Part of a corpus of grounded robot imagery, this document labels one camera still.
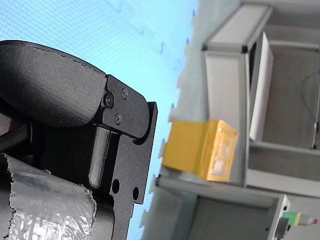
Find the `yellow cardboard box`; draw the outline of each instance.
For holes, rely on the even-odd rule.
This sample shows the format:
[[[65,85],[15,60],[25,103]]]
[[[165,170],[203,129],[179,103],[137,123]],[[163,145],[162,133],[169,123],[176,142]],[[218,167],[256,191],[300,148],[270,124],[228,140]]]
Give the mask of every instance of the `yellow cardboard box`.
[[[228,182],[237,138],[238,132],[222,120],[172,121],[162,165]]]

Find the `silver duct tape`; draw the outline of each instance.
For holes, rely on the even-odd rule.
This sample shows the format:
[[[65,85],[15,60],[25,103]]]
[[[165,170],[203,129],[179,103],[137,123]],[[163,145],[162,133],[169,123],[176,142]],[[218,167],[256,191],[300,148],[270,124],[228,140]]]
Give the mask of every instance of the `silver duct tape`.
[[[8,240],[92,239],[96,202],[89,190],[6,157],[15,210]]]

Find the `blue floor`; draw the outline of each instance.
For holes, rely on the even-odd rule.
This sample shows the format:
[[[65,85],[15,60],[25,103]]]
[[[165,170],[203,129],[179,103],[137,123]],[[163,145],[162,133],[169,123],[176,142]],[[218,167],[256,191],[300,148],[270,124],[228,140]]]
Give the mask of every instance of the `blue floor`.
[[[34,42],[77,56],[112,74],[158,105],[147,193],[135,205],[128,240],[139,240],[140,221],[152,200],[149,187],[176,103],[184,48],[192,35],[197,0],[6,0],[0,8],[0,40]]]

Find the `gray shelf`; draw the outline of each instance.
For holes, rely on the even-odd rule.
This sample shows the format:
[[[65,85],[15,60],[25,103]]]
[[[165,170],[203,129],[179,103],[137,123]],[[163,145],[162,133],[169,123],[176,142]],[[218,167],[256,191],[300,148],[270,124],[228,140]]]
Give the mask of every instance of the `gray shelf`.
[[[209,240],[212,236],[219,239],[241,236],[237,239],[254,240],[258,237],[273,240],[284,208],[289,210],[290,207],[286,195],[228,184],[200,184],[162,175],[156,184],[163,189],[198,196],[188,240]],[[232,226],[232,231],[226,231],[229,226]]]

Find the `black plastic cover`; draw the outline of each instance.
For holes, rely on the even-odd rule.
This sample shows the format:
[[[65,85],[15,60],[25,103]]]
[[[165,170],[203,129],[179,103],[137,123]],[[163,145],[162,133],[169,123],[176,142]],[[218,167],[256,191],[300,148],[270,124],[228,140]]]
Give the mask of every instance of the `black plastic cover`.
[[[53,127],[75,127],[95,115],[106,74],[43,45],[0,41],[0,97],[29,118]]]

